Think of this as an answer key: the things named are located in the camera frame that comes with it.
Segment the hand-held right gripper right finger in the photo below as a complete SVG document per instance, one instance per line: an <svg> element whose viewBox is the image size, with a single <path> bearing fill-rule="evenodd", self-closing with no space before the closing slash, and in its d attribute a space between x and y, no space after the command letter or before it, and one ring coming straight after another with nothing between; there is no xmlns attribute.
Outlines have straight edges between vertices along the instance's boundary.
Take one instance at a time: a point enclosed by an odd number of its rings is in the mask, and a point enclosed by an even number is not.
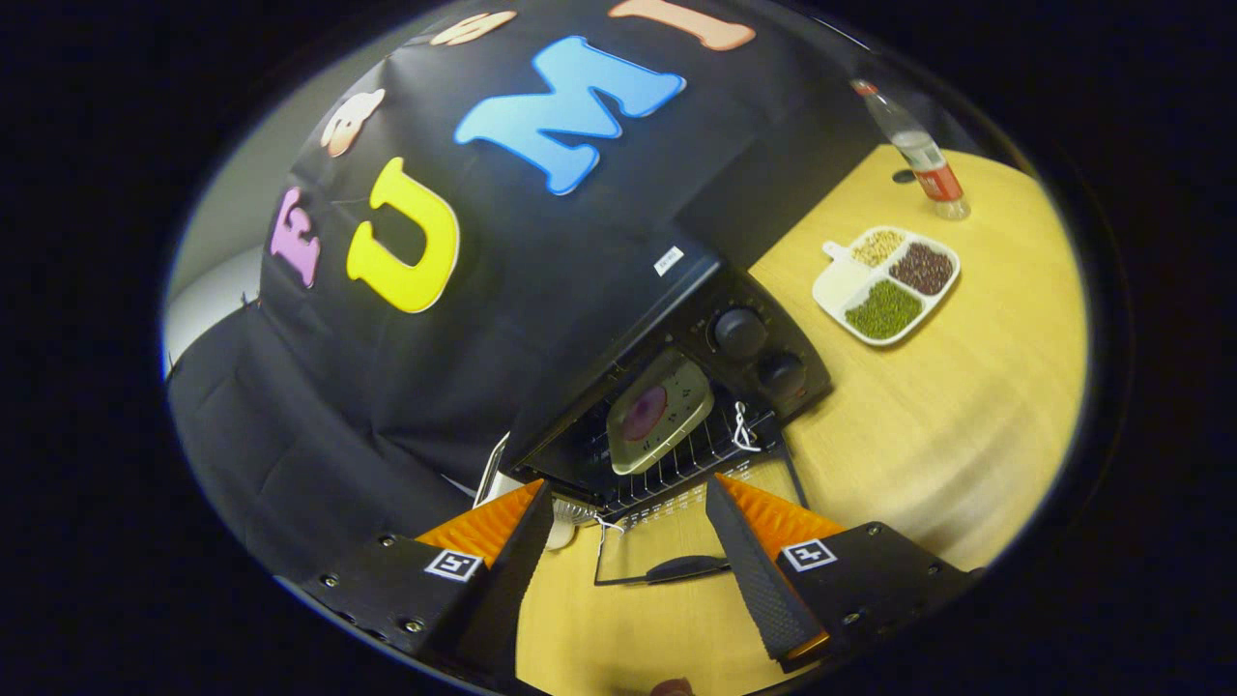
<svg viewBox="0 0 1237 696"><path fill-rule="evenodd" d="M705 511L769 659L785 673L889 640L978 582L883 520L835 520L738 478L708 480Z"/></svg>

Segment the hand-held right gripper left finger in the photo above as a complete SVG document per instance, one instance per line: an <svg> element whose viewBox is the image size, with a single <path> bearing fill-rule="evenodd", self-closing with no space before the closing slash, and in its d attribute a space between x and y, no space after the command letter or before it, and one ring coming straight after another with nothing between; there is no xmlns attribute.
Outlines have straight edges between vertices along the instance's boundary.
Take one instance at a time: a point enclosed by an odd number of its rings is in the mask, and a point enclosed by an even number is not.
<svg viewBox="0 0 1237 696"><path fill-rule="evenodd" d="M518 690L520 608L553 502L552 486L531 481L423 535L362 543L291 592L377 651L447 682Z"/></svg>

